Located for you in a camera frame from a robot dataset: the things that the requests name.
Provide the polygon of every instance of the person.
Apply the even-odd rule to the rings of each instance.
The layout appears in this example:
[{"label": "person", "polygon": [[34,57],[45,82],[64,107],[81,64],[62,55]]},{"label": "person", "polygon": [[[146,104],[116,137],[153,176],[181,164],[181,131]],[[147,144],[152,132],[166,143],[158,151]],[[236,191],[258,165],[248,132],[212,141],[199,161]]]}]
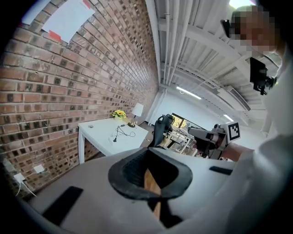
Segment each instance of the person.
[{"label": "person", "polygon": [[[277,134],[290,135],[293,127],[291,101],[293,79],[292,55],[281,36],[280,27],[273,17],[261,6],[251,5],[236,9],[232,14],[231,32],[236,39],[246,41],[260,53],[275,52],[282,60],[277,74],[278,85],[272,88],[264,98],[267,117],[271,119],[272,128]],[[238,161],[243,152],[252,149],[231,143],[223,151],[222,157]]]}]

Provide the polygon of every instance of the white wall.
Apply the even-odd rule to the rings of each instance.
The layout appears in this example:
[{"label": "white wall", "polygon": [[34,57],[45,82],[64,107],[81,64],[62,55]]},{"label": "white wall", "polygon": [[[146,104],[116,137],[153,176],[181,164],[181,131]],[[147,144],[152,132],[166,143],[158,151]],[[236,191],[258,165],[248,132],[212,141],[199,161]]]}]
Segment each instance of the white wall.
[{"label": "white wall", "polygon": [[263,133],[259,130],[243,126],[240,126],[240,136],[241,138],[233,141],[233,143],[242,145],[249,149],[256,149],[267,140]]},{"label": "white wall", "polygon": [[154,117],[150,120],[152,124],[155,124],[156,120],[163,114],[177,114],[206,130],[211,130],[216,123],[223,123],[223,121],[204,109],[196,105],[196,102],[200,101],[192,98],[192,101],[188,101],[177,97],[172,93],[166,94],[158,111]]}]

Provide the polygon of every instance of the fluorescent light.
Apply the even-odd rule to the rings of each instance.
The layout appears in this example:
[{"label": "fluorescent light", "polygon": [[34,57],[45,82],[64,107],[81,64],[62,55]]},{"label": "fluorescent light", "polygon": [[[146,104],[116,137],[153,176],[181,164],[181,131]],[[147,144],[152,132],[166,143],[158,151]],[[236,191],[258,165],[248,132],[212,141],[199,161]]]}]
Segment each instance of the fluorescent light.
[{"label": "fluorescent light", "polygon": [[230,120],[231,122],[234,122],[233,119],[231,119],[228,115],[224,115],[228,120]]},{"label": "fluorescent light", "polygon": [[235,9],[237,9],[238,7],[244,6],[244,5],[255,5],[250,0],[230,0],[229,4],[230,4],[230,6],[234,7]]},{"label": "fluorescent light", "polygon": [[184,90],[184,89],[182,89],[182,88],[180,88],[180,87],[178,87],[178,86],[177,86],[177,89],[178,89],[178,90],[181,90],[182,92],[187,93],[187,94],[189,94],[189,95],[191,95],[191,96],[193,96],[193,97],[196,97],[196,98],[199,99],[199,100],[201,99],[201,97],[196,96],[195,94],[190,93],[189,91]]}]

